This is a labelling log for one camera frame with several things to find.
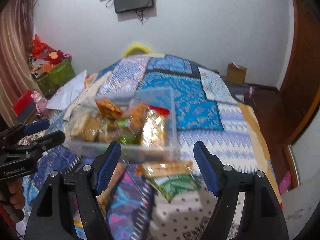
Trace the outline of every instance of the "brown wooden door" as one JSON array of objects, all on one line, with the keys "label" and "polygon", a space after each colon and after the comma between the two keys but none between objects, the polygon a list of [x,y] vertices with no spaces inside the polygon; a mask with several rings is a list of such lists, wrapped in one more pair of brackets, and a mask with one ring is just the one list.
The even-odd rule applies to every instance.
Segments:
[{"label": "brown wooden door", "polygon": [[293,4],[294,39],[280,96],[292,127],[297,128],[320,86],[320,22],[303,0],[293,0]]}]

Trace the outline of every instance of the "beige curtain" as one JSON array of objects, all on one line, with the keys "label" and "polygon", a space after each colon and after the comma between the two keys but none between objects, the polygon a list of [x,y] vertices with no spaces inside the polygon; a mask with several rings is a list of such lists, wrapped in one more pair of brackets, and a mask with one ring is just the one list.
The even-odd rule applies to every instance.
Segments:
[{"label": "beige curtain", "polygon": [[27,90],[37,90],[27,65],[33,38],[34,0],[10,0],[0,14],[0,113],[17,124],[11,106]]}]

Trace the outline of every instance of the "silver bolt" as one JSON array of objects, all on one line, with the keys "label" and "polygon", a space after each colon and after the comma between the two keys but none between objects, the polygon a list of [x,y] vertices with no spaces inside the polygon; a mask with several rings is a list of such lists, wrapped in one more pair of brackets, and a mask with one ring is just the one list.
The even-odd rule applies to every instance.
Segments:
[{"label": "silver bolt", "polygon": [[50,176],[51,177],[55,177],[55,176],[57,176],[58,175],[58,171],[51,171],[50,172]]},{"label": "silver bolt", "polygon": [[232,171],[232,167],[231,167],[230,165],[224,165],[224,166],[223,166],[223,169],[224,169],[225,171]]},{"label": "silver bolt", "polygon": [[89,170],[91,170],[91,165],[85,165],[85,166],[83,166],[82,167],[82,169],[84,170],[84,171],[89,171]]},{"label": "silver bolt", "polygon": [[257,171],[257,175],[262,178],[262,177],[264,177],[264,172],[263,171]]}]

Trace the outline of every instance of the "wooden floor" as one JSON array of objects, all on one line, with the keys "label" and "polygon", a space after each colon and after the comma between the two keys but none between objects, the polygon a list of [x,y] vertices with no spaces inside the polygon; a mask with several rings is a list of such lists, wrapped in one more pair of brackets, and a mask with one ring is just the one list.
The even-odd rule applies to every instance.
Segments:
[{"label": "wooden floor", "polygon": [[294,128],[290,126],[281,98],[275,91],[255,90],[253,109],[261,133],[268,145],[272,167],[279,184],[289,170],[289,165],[281,145],[289,138]]}]

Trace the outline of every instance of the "tan blanket border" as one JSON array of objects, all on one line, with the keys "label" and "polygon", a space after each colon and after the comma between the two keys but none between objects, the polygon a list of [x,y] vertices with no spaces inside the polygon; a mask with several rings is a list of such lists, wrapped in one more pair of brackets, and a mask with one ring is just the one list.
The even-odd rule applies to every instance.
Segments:
[{"label": "tan blanket border", "polygon": [[274,177],[270,163],[268,162],[268,160],[270,160],[270,154],[267,143],[260,131],[260,127],[254,111],[251,106],[246,106],[242,103],[238,103],[238,106],[240,107],[242,115],[248,125],[248,130],[251,137],[254,156],[258,164],[258,169],[262,170],[266,174],[273,190],[276,193],[279,203],[281,203],[282,199],[279,193],[276,178]]}]

